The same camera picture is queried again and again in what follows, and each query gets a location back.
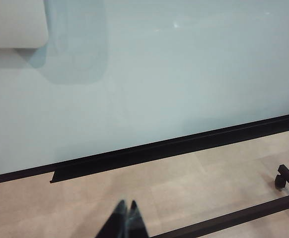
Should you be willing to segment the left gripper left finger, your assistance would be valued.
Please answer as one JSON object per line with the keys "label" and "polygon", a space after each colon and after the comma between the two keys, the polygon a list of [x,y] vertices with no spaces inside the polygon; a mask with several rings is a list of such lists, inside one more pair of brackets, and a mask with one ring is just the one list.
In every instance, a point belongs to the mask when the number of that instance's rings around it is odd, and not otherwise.
{"label": "left gripper left finger", "polygon": [[126,234],[126,216],[126,202],[121,200],[96,235],[96,238],[124,238]]}

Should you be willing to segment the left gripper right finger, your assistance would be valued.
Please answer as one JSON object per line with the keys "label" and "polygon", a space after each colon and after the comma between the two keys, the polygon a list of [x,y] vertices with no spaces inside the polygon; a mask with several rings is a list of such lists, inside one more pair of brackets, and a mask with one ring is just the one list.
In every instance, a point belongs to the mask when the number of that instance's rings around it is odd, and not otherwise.
{"label": "left gripper right finger", "polygon": [[149,238],[145,223],[135,200],[127,215],[126,232],[128,238]]}

